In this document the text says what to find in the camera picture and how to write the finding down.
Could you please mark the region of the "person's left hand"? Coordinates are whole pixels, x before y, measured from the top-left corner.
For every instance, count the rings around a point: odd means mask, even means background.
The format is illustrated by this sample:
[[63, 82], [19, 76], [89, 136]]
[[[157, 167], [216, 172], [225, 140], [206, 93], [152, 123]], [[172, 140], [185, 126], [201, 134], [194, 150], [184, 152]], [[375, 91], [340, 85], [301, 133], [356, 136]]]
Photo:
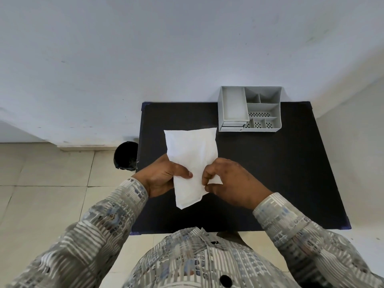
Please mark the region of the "person's left hand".
[[149, 198], [161, 196], [174, 188], [174, 177], [167, 176], [167, 162], [171, 161], [167, 154], [164, 154], [149, 166], [132, 175], [132, 178], [140, 182], [146, 189]]

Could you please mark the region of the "person's right hand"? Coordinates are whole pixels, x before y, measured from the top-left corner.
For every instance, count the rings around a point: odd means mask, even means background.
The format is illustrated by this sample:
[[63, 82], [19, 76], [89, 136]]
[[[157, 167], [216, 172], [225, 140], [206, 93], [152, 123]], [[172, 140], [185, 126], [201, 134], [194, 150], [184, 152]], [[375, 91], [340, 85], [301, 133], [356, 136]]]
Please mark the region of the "person's right hand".
[[202, 184], [224, 184], [225, 193], [214, 193], [234, 206], [254, 210], [272, 192], [237, 162], [217, 158], [205, 167]]

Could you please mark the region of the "white paper napkin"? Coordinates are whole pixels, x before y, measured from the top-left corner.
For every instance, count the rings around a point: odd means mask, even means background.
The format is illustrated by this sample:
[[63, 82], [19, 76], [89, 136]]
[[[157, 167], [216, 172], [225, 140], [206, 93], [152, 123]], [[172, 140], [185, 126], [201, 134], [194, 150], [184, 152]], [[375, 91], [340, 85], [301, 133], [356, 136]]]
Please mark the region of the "white paper napkin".
[[174, 178], [175, 203], [185, 209], [203, 198], [207, 192], [202, 175], [207, 165], [218, 158], [215, 141], [217, 128], [198, 130], [164, 130], [167, 156], [171, 162], [187, 168], [191, 179]]

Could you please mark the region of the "person's left forearm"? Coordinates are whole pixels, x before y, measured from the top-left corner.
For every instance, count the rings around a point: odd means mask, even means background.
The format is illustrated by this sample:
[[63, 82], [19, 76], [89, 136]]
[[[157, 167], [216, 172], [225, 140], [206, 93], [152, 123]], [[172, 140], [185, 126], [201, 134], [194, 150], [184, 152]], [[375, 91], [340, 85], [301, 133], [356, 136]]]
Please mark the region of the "person's left forearm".
[[135, 178], [95, 203], [6, 288], [98, 288], [149, 199]]

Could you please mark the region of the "person's right forearm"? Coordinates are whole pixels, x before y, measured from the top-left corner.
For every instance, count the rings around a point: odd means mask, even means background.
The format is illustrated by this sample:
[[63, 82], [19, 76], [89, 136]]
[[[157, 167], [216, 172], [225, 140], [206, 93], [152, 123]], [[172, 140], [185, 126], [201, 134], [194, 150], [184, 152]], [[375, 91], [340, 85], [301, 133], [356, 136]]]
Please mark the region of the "person's right forearm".
[[279, 193], [264, 199], [253, 215], [301, 287], [384, 288], [384, 278], [346, 237], [310, 220]]

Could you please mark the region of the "black waste bin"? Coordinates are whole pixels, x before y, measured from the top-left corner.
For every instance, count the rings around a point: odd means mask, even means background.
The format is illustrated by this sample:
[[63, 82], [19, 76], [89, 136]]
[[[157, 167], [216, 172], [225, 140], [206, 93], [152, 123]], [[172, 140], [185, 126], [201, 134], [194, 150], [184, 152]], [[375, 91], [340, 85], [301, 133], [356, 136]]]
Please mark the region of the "black waste bin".
[[126, 141], [120, 144], [113, 156], [113, 163], [116, 169], [136, 171], [138, 143]]

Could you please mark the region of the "black table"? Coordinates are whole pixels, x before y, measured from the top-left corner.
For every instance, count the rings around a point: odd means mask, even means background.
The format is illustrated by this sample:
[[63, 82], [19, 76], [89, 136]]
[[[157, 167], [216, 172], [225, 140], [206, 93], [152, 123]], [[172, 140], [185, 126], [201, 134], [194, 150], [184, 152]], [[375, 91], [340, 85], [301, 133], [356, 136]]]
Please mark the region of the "black table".
[[[351, 229], [310, 102], [282, 102], [280, 109], [282, 128], [277, 132], [217, 132], [218, 156], [238, 162], [323, 228]], [[144, 102], [137, 170], [166, 153], [164, 130], [212, 127], [218, 127], [217, 103]], [[173, 233], [188, 227], [262, 231], [249, 209], [208, 194], [181, 210], [171, 190], [149, 199], [132, 232]]]

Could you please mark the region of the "person's patterned shirt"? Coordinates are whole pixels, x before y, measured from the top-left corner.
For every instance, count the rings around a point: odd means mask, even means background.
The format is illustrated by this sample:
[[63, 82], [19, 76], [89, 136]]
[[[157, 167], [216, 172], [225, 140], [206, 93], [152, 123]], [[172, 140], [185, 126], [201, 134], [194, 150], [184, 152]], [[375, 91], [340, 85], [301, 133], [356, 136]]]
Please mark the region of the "person's patterned shirt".
[[251, 248], [200, 228], [166, 236], [122, 288], [301, 288]]

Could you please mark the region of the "grey plastic desk organizer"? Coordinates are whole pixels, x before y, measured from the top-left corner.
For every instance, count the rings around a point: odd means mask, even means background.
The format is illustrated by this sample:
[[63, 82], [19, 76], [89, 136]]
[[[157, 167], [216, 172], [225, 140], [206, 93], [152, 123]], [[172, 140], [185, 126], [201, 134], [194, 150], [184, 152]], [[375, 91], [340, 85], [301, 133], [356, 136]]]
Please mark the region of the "grey plastic desk organizer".
[[283, 87], [222, 86], [218, 96], [220, 132], [277, 132], [282, 127]]

